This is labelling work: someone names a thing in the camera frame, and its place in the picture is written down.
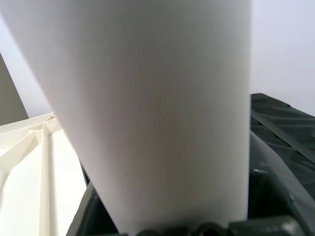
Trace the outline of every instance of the black plastic cover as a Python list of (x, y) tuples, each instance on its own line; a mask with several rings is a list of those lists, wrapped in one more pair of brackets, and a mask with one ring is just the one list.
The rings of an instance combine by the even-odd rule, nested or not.
[[(315, 118), (254, 94), (251, 130), (247, 221), (138, 236), (315, 236)], [(120, 235), (90, 182), (67, 236), (100, 234)]]

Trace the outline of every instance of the white cylinder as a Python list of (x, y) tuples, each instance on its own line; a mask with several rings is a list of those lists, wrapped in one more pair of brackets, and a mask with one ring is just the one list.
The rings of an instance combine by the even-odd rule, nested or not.
[(250, 0), (1, 7), (120, 232), (246, 218)]

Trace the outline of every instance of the black mechanism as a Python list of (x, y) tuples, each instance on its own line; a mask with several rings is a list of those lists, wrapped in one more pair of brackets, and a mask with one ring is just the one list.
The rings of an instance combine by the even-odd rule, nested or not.
[[(315, 236), (315, 118), (252, 95), (248, 219), (222, 228), (144, 229), (137, 236)], [(67, 236), (119, 234), (92, 183)]]

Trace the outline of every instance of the gray surface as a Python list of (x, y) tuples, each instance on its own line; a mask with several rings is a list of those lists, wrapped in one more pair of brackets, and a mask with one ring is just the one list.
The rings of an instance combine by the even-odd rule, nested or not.
[(53, 110), (0, 14), (0, 53), (30, 118)]
[(20, 96), (0, 55), (0, 125), (27, 118)]

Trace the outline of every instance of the white wall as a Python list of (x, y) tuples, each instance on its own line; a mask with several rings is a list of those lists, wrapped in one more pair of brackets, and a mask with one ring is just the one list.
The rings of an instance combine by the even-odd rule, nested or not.
[(314, 0), (253, 0), (251, 92), (315, 115)]
[[(315, 1), (253, 0), (251, 93), (315, 115)], [(51, 112), (0, 16), (0, 52), (29, 117)]]
[(0, 53), (30, 118), (52, 111), (28, 63), (0, 15)]

